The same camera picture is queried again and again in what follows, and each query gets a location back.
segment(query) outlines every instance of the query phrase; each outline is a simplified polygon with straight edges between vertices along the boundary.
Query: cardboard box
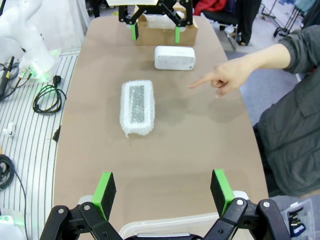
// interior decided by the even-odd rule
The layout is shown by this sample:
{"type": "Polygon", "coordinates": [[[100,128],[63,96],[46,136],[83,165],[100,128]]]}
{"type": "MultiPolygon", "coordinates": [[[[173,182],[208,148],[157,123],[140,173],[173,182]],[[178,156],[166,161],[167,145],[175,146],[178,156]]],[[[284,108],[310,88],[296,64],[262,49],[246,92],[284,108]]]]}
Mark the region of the cardboard box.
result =
{"type": "MultiPolygon", "coordinates": [[[[180,4],[174,6],[176,11],[181,11],[186,16],[186,9],[180,4]]],[[[180,31],[179,43],[176,43],[176,30],[148,27],[147,19],[144,15],[138,18],[138,39],[137,46],[193,46],[196,42],[198,26],[193,18],[193,25],[186,26],[180,31]]]]}

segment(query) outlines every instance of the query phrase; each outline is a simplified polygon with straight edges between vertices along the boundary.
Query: dark gray jacket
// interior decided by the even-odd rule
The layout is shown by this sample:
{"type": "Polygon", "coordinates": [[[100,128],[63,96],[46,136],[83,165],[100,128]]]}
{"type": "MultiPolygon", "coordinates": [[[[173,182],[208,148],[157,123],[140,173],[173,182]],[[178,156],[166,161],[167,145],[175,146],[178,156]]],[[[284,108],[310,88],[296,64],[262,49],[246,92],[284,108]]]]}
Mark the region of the dark gray jacket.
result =
{"type": "Polygon", "coordinates": [[[320,188],[320,25],[279,43],[291,55],[286,71],[315,71],[264,111],[257,127],[278,186],[287,195],[301,196],[320,188]]]}

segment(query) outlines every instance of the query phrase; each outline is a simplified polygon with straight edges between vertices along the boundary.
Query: white plastic clip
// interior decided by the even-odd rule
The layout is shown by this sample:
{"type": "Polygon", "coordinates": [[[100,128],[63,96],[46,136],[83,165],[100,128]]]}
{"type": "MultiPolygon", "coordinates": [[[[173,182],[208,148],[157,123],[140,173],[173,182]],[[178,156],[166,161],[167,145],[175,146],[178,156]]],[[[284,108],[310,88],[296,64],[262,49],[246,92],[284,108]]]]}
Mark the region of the white plastic clip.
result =
{"type": "Polygon", "coordinates": [[[13,122],[9,122],[8,127],[4,128],[2,132],[8,137],[13,137],[15,135],[16,125],[13,122]]]}

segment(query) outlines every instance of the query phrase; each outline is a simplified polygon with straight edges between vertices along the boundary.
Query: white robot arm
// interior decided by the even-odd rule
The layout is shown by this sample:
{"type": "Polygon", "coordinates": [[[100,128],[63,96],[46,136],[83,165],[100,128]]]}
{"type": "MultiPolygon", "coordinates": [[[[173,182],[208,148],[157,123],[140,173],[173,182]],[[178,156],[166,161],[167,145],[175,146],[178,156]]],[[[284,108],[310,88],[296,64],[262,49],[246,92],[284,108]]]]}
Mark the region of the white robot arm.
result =
{"type": "Polygon", "coordinates": [[[22,0],[0,16],[0,35],[19,42],[25,51],[19,65],[20,71],[32,68],[34,78],[40,78],[55,63],[38,29],[27,23],[41,5],[42,0],[22,0]]]}

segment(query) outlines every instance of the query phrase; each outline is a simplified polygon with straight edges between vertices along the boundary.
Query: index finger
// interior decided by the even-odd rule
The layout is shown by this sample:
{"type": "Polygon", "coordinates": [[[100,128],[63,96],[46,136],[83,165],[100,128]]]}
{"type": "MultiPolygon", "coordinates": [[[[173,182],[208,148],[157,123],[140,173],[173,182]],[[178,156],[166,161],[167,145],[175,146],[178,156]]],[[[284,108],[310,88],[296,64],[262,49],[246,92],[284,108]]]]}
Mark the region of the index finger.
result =
{"type": "Polygon", "coordinates": [[[209,72],[206,75],[204,75],[203,77],[201,77],[199,80],[195,81],[194,83],[190,84],[188,86],[188,88],[190,89],[195,89],[196,87],[199,87],[200,85],[210,82],[210,81],[214,81],[217,79],[217,76],[213,73],[213,72],[209,72]]]}

